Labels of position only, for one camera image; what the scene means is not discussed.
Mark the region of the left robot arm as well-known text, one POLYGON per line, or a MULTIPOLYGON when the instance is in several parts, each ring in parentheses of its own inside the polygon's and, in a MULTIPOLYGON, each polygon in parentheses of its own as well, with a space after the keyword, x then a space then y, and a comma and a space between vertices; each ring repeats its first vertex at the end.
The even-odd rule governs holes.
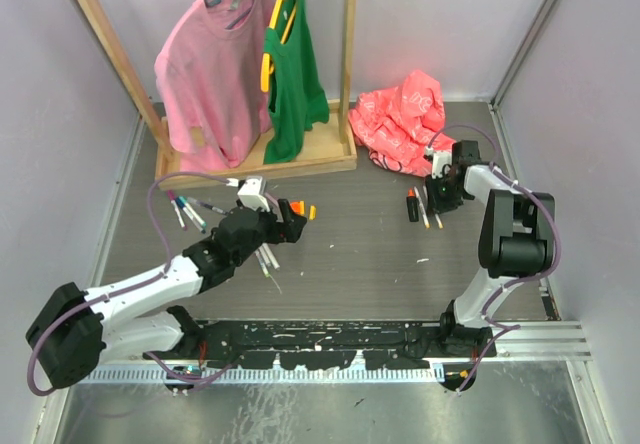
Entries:
POLYGON ((169 352, 194 357, 200 329, 180 309, 151 310, 213 289, 234 276, 262 245, 297 242, 307 224, 286 199, 279 210, 232 209, 208 237, 165 264, 114 284, 55 289, 25 339, 31 348, 27 384, 37 396, 68 388, 99 364, 128 354, 169 352))

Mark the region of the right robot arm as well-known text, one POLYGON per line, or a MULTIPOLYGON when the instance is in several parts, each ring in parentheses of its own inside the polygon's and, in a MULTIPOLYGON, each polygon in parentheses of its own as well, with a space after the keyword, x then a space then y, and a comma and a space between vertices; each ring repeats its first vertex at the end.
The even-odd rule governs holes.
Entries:
POLYGON ((428 206, 435 215, 456 210, 466 200, 484 206, 479 270, 439 322, 439 349, 459 358, 487 345, 494 314, 514 290, 552 272, 555 199, 520 186, 497 164, 482 160, 472 140, 458 141, 449 151, 428 146, 425 159, 431 163, 425 178, 428 206))

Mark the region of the black highlighter body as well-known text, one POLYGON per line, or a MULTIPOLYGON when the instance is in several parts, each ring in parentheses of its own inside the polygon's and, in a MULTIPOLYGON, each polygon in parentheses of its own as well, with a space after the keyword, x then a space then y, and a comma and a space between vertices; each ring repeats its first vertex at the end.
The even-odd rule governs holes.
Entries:
POLYGON ((406 206, 408 212, 408 218, 410 222, 418 222, 420 220, 419 215, 419 203, 415 191, 413 189, 408 190, 406 197, 406 206))

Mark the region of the yellow capped marker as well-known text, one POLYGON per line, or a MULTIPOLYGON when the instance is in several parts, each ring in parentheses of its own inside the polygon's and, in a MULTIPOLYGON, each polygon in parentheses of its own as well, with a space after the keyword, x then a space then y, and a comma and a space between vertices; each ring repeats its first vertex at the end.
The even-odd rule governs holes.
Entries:
POLYGON ((425 198, 426 198, 426 201, 427 201, 427 210, 433 215, 433 217, 434 217, 434 219, 435 219, 435 221, 437 223, 438 228, 441 229, 441 230, 444 229, 444 225, 443 225, 443 222, 441 220, 441 217, 440 217, 439 213, 436 211, 435 207, 432 204, 432 201, 431 201, 431 198, 430 198, 430 194, 428 192, 428 189, 427 189, 426 185, 423 185, 423 191, 424 191, 425 198))

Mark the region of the yellow capped white pen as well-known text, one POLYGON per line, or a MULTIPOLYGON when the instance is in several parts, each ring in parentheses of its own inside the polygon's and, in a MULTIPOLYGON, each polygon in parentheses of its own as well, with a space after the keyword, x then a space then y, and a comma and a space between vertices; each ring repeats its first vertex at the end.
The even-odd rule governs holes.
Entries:
POLYGON ((424 206, 420 191, 416 186, 413 187, 413 190, 414 190, 414 193, 416 194, 416 198, 418 200, 418 209, 419 209, 423 224, 424 224, 426 229, 430 229, 430 223, 429 223, 429 220, 428 220, 428 216, 427 216, 427 213, 426 213, 426 208, 424 206))

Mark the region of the orange highlighter cap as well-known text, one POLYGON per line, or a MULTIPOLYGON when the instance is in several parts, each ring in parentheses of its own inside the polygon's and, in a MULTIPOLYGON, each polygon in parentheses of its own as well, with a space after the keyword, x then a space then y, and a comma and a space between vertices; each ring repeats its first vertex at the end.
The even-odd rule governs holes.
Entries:
POLYGON ((301 216, 305 215, 305 202, 304 201, 293 201, 291 202, 291 208, 293 211, 301 216))

